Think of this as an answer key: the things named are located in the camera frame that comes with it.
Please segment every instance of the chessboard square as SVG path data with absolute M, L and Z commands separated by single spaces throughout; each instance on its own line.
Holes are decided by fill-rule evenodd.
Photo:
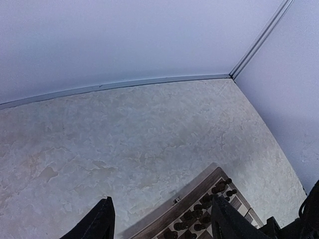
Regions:
M 213 239 L 213 236 L 205 230 L 197 239 Z
M 252 221 L 254 220 L 249 213 L 246 214 L 245 219 L 249 221 L 249 223 L 252 223 Z
M 248 213 L 248 208 L 244 206 L 244 204 L 240 205 L 239 209 L 237 210 L 242 216 L 245 216 Z
M 238 210 L 242 203 L 239 201 L 239 199 L 235 196 L 233 200 L 231 200 L 230 205 L 234 207 L 234 209 Z

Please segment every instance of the marble floor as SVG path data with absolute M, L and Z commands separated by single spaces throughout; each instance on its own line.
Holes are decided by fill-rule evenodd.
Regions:
M 0 235 L 59 238 L 103 197 L 116 238 L 220 166 L 265 222 L 302 186 L 231 79 L 121 88 L 0 111 Z

